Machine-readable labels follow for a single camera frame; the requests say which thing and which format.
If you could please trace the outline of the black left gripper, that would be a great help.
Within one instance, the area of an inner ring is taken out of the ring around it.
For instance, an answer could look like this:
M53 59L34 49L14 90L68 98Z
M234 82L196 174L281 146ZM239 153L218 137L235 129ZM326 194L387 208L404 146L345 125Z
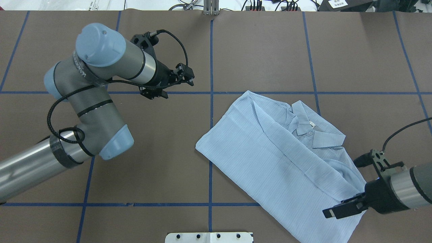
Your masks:
M156 89L140 87L139 93L150 100L153 100L154 98L168 99L168 94L163 89L172 87L174 85L179 85L181 83L194 86L194 78L195 75L193 70L186 64L177 64L176 69L173 71L159 60L156 60L156 71L153 77L153 86Z

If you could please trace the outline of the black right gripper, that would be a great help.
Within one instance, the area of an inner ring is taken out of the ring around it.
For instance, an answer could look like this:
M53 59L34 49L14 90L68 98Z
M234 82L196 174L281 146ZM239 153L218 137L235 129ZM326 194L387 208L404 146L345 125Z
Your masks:
M408 210L409 207L404 205L390 184L390 177L380 177L374 181L367 182L364 188L364 194L358 194L340 204L329 209L322 210L324 217L342 219L354 216L372 208L380 214L389 214L398 211Z

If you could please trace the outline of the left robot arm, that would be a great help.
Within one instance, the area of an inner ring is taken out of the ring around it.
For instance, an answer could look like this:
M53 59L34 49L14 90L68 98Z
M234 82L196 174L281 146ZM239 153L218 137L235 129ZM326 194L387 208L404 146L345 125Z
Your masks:
M160 34L179 43L185 61L167 67L154 47ZM55 98L45 116L49 135L30 148L1 161L1 203L100 156L110 160L134 145L127 123L107 86L137 87L147 99L168 98L166 89L188 84L195 75L185 46L170 31L136 34L127 40L102 23L90 23L77 36L74 52L44 77Z

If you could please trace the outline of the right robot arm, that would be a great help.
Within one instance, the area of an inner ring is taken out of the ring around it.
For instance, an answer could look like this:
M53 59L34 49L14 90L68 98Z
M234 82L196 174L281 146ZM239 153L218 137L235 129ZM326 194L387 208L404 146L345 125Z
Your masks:
M423 164L381 175L366 183L364 192L329 209L324 209L326 218L342 219L372 208L380 214L406 211L431 205L431 164Z

